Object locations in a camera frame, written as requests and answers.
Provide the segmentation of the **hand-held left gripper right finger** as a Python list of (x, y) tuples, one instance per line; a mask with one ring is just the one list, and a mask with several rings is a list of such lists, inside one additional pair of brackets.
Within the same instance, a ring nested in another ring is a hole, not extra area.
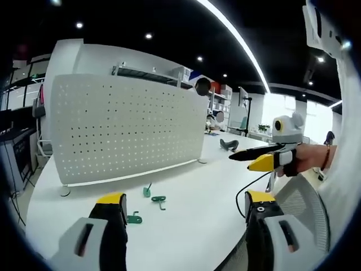
[(245, 192), (247, 270), (315, 270), (328, 245), (276, 199), (260, 191)]

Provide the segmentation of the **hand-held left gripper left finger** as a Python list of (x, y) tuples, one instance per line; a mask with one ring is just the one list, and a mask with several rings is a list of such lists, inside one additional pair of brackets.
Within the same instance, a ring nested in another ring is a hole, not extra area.
[(89, 216), (60, 237), (50, 259), (52, 270), (126, 270), (126, 226), (126, 194), (99, 198)]

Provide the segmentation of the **person's right hand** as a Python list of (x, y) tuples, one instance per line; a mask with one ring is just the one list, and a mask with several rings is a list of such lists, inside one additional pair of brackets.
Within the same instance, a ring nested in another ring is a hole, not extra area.
[(278, 177), (293, 177), (313, 167), (323, 167), (327, 160), (328, 147), (325, 145), (300, 144), (296, 147), (296, 158), (277, 172)]

